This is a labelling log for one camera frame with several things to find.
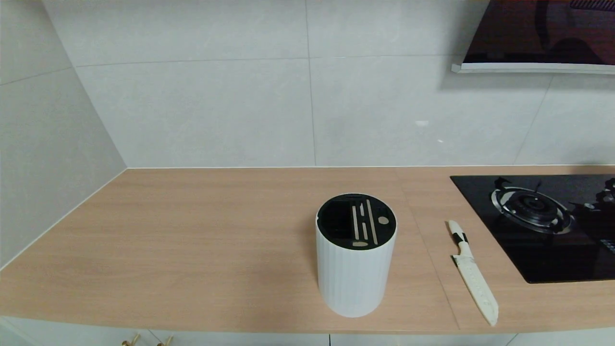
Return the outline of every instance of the white cabinet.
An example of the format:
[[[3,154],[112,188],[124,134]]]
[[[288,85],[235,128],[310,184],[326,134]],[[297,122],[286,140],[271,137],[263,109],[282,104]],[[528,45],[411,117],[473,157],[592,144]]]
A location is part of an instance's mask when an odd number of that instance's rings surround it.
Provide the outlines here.
[[[151,331],[166,341],[173,335],[170,346],[328,346],[328,334],[269,334],[230,332],[171,332]]]
[[[615,328],[518,334],[509,346],[613,346]]]
[[[156,346],[160,341],[147,329],[111,328],[4,317],[17,330],[41,346],[121,346],[139,334],[135,346]]]
[[[0,317],[0,346],[39,346],[6,320]]]
[[[506,346],[514,336],[331,334],[331,346]]]

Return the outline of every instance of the gold cabinet handle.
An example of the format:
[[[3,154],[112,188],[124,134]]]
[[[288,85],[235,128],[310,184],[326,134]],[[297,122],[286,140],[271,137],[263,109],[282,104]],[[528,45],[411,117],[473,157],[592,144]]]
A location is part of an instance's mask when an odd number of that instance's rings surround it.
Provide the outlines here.
[[[132,339],[132,342],[127,341],[127,340],[122,341],[122,346],[135,346],[140,336],[141,334],[137,333],[137,335],[135,335],[135,338]]]
[[[173,336],[172,335],[167,339],[167,341],[164,344],[161,342],[161,343],[159,343],[156,346],[170,346],[171,345],[171,340],[173,340]]]

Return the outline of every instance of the gas burner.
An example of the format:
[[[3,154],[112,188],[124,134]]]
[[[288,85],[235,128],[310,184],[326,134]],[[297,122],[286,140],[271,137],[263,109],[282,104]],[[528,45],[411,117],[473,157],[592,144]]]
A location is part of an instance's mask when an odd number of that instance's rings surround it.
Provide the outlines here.
[[[566,207],[551,197],[522,187],[505,187],[506,179],[496,181],[491,202],[496,209],[513,222],[530,230],[562,235],[571,231],[573,217]]]

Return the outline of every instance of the black glass cooktop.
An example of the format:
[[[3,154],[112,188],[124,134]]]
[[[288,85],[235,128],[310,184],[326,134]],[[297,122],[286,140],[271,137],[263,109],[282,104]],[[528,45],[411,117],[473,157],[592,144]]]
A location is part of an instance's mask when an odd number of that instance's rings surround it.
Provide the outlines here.
[[[451,179],[527,282],[615,279],[615,176]]]

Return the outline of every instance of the white knife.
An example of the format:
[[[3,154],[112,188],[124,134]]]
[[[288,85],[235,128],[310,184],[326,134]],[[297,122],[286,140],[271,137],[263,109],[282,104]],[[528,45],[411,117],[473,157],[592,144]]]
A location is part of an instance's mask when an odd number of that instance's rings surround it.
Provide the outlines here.
[[[466,282],[466,286],[472,294],[478,309],[480,309],[487,322],[495,326],[498,322],[498,302],[493,297],[493,293],[491,293],[485,278],[480,273],[480,270],[478,270],[472,251],[470,251],[466,234],[459,224],[453,220],[448,221],[448,228],[450,228],[453,234],[455,243],[459,246],[459,255],[452,255],[451,257],[455,261],[463,281]]]

